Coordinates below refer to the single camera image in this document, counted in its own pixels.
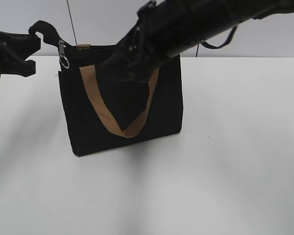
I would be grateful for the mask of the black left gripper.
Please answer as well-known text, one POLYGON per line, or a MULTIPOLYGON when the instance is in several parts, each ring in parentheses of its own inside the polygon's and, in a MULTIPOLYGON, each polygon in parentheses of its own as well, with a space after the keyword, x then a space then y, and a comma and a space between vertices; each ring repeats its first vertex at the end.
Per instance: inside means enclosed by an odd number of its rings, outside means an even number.
POLYGON ((29 77, 36 73, 36 62, 12 61, 12 57, 4 49, 12 50, 21 58, 28 58, 41 49, 41 39, 36 35, 10 34, 0 31, 0 73, 29 77))

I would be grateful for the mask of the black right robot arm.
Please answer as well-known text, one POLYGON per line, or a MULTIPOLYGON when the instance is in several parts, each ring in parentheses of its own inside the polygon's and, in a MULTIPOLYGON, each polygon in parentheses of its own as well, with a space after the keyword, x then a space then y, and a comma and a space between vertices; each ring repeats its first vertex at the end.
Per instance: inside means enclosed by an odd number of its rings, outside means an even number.
POLYGON ((294 0, 151 0, 97 70, 107 81, 146 83, 157 68, 197 44, 248 20, 290 13, 294 0))

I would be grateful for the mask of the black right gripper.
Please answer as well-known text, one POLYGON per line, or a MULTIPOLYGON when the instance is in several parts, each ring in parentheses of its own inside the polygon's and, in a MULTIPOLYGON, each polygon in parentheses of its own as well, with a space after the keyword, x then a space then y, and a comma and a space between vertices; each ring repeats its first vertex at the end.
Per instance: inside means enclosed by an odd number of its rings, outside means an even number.
POLYGON ((101 64, 102 81, 147 83, 159 66, 186 50, 186 1, 150 0, 137 16, 136 24, 101 64))

